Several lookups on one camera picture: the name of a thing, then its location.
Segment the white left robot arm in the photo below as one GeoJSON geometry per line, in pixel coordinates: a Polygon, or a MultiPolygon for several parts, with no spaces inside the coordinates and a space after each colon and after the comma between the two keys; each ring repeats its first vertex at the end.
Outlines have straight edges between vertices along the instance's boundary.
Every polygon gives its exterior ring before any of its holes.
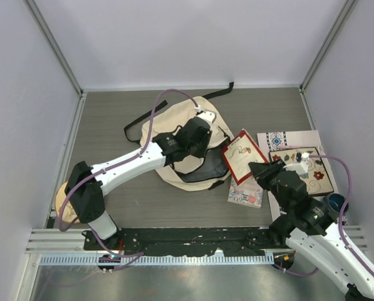
{"type": "Polygon", "coordinates": [[[203,158],[212,135],[213,113],[200,113],[176,132],[148,136],[145,145],[114,160],[94,166],[76,165],[65,187],[64,204],[71,204],[76,219],[86,223],[98,244],[115,249],[120,230],[105,208],[104,197],[119,185],[148,171],[174,167],[188,156],[203,158]]]}

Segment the red white paperback book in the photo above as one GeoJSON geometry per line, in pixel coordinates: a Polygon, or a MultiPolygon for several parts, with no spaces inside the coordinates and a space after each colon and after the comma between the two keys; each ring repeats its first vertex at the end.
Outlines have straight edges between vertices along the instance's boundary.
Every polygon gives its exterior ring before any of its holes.
{"type": "Polygon", "coordinates": [[[252,176],[249,163],[269,162],[245,129],[222,148],[222,155],[237,185],[252,176]]]}

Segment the cream canvas backpack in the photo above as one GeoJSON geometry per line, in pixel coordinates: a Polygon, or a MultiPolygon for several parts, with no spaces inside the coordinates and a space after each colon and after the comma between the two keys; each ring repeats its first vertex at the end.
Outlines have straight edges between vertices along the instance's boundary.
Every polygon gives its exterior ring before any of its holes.
{"type": "Polygon", "coordinates": [[[226,89],[174,105],[164,100],[126,125],[124,133],[140,124],[142,135],[134,142],[145,145],[150,139],[160,146],[166,161],[156,172],[165,182],[184,191],[214,189],[231,174],[222,150],[234,136],[210,100],[233,87],[230,82],[226,89]]]}

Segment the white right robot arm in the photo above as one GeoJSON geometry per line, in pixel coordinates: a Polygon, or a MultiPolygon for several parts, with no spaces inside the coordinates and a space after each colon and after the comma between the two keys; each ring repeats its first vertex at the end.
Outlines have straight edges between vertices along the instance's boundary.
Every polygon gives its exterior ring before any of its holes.
{"type": "Polygon", "coordinates": [[[300,178],[308,171],[308,159],[292,164],[251,162],[249,167],[284,212],[269,226],[271,244],[302,254],[335,283],[346,300],[374,300],[374,264],[342,228],[342,217],[309,196],[300,178]]]}

